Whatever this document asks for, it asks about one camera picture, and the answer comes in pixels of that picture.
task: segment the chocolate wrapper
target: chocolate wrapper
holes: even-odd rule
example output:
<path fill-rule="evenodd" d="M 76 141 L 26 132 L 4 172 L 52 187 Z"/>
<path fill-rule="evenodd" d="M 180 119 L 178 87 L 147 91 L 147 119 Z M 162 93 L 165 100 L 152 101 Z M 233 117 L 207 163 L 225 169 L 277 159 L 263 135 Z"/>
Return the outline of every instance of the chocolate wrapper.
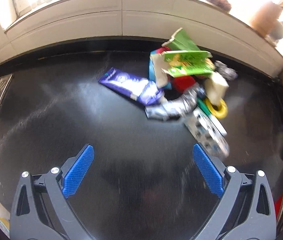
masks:
<path fill-rule="evenodd" d="M 159 99 L 164 95 L 163 90 L 158 89 L 155 82 L 115 68 L 108 70 L 98 82 L 144 106 L 158 104 Z"/>

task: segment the metal screw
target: metal screw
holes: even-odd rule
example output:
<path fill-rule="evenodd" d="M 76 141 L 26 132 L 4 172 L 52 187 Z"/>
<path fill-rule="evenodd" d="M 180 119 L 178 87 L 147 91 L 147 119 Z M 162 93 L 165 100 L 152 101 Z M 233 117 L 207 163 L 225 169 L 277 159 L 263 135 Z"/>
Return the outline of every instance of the metal screw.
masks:
<path fill-rule="evenodd" d="M 21 174 L 21 176 L 22 176 L 23 178 L 28 177 L 28 175 L 29 175 L 29 172 L 28 172 L 28 171 L 24 171 L 24 172 Z"/>
<path fill-rule="evenodd" d="M 52 169 L 50 170 L 50 172 L 51 172 L 52 174 L 56 174 L 56 173 L 59 172 L 59 168 L 58 168 L 58 167 L 52 168 Z"/>
<path fill-rule="evenodd" d="M 257 174 L 258 174 L 259 176 L 261 176 L 261 177 L 264 177 L 264 176 L 265 176 L 265 172 L 263 172 L 263 171 L 261 171 L 261 170 L 259 170 L 259 171 L 257 172 Z"/>
<path fill-rule="evenodd" d="M 236 171 L 236 168 L 234 166 L 228 166 L 227 167 L 228 172 L 234 173 Z"/>

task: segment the blue gripper pad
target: blue gripper pad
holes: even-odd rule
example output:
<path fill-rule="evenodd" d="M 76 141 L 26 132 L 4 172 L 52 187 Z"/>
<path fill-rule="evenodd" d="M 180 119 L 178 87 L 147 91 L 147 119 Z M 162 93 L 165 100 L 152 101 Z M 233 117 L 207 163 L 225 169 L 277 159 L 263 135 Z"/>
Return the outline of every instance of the blue gripper pad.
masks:
<path fill-rule="evenodd" d="M 93 160 L 94 148 L 88 145 L 64 177 L 62 192 L 65 198 L 76 193 Z"/>
<path fill-rule="evenodd" d="M 193 159 L 210 191 L 221 198 L 224 193 L 223 178 L 199 144 L 194 145 Z"/>

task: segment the yellow tape roll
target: yellow tape roll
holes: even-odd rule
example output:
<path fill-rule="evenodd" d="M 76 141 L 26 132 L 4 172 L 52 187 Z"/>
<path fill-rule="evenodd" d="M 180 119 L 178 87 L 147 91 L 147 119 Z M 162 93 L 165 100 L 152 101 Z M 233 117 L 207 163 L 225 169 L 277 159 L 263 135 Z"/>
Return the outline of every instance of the yellow tape roll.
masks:
<path fill-rule="evenodd" d="M 10 223 L 5 218 L 0 218 L 0 229 L 9 237 L 9 227 Z"/>
<path fill-rule="evenodd" d="M 224 100 L 221 99 L 220 105 L 218 106 L 218 110 L 215 110 L 212 106 L 212 103 L 208 98 L 205 98 L 205 104 L 207 108 L 210 110 L 212 115 L 214 115 L 218 119 L 223 119 L 227 116 L 228 108 Z"/>

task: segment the pile of trash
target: pile of trash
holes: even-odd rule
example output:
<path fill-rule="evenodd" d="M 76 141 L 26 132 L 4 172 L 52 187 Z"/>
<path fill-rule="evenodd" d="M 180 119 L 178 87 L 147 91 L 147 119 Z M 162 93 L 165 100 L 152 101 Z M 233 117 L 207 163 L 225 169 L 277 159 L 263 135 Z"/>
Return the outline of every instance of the pile of trash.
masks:
<path fill-rule="evenodd" d="M 223 100 L 226 80 L 234 80 L 237 73 L 220 61 L 213 64 L 211 57 L 180 28 L 151 52 L 149 79 L 111 68 L 99 83 L 143 104 L 149 119 L 185 117 L 186 127 L 206 151 L 224 159 L 229 155 L 227 133 L 218 119 L 228 113 Z M 181 96 L 167 100 L 164 90 L 171 89 Z"/>

